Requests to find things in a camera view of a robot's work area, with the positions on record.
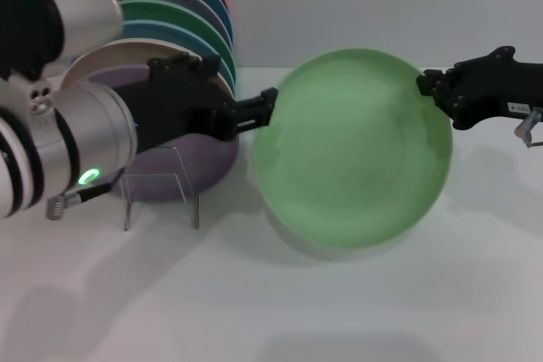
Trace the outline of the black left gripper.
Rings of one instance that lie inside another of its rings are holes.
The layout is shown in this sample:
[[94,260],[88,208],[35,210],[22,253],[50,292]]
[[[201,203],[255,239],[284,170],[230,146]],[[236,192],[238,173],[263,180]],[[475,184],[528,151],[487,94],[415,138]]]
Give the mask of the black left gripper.
[[190,134],[230,142],[237,132],[269,125],[275,87],[238,101],[235,130],[235,101],[215,83],[220,62],[218,56],[200,59],[187,53],[152,58],[147,79],[114,88],[136,125],[138,153]]

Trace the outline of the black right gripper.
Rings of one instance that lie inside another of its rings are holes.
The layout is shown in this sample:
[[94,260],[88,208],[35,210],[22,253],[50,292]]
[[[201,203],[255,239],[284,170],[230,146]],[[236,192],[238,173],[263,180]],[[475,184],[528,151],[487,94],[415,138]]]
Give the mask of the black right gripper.
[[432,97],[456,130],[506,117],[524,119],[543,110],[543,63],[523,63],[515,48],[499,47],[479,58],[456,63],[445,73],[427,69],[417,79],[425,97]]

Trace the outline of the light green plate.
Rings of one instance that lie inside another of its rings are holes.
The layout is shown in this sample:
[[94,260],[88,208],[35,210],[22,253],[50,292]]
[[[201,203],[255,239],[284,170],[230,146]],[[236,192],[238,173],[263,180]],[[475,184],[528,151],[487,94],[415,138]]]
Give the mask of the light green plate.
[[450,173],[451,125],[417,87],[421,70],[347,48],[280,83],[253,165],[270,211],[293,234],[341,249],[387,242],[434,205]]

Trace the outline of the lilac plate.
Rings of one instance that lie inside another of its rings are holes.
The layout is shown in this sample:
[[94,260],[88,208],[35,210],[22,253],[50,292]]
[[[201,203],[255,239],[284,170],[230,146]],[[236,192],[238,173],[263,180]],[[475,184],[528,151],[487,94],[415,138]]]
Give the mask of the lilac plate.
[[139,154],[113,193],[120,196],[129,187],[132,200],[150,203],[192,198],[219,182],[237,156],[237,139],[187,135]]

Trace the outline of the light blue plate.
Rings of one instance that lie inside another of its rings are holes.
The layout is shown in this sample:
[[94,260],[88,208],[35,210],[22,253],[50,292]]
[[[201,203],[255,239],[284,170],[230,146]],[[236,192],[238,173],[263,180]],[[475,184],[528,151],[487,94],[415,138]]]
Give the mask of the light blue plate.
[[232,91],[237,91],[236,68],[232,52],[223,37],[207,25],[197,25],[197,33],[178,25],[149,19],[128,20],[124,23],[127,38],[153,38],[171,42],[195,52],[200,57],[221,58],[220,74],[227,80]]

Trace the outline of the dark green plate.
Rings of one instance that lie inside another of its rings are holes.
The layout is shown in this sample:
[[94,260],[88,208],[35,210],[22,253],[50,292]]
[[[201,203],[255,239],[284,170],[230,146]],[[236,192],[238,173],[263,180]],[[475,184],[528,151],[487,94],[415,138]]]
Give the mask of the dark green plate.
[[205,19],[187,8],[158,0],[126,0],[120,3],[125,22],[149,19],[171,23],[197,33],[197,25],[212,27]]

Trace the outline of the beige brown plate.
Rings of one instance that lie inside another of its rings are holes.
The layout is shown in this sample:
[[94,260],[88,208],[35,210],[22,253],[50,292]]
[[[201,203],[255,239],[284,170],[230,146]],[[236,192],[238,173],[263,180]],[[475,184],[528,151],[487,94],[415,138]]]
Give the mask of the beige brown plate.
[[99,77],[98,82],[110,86],[125,85],[129,80],[142,79],[151,58],[169,58],[178,53],[191,56],[215,57],[211,47],[195,42],[179,46],[172,42],[149,38],[126,38],[111,42],[76,59],[67,69],[60,89],[64,90],[80,80]]

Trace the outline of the clear acrylic plate rack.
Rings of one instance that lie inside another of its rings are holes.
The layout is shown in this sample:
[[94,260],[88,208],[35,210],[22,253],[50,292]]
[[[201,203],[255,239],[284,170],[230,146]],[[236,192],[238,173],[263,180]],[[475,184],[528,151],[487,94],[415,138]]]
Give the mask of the clear acrylic plate rack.
[[159,147],[119,172],[116,185],[124,201],[124,231],[132,227],[134,203],[168,203],[180,201],[188,211],[190,225],[200,228],[199,195],[193,190],[186,161],[179,149]]

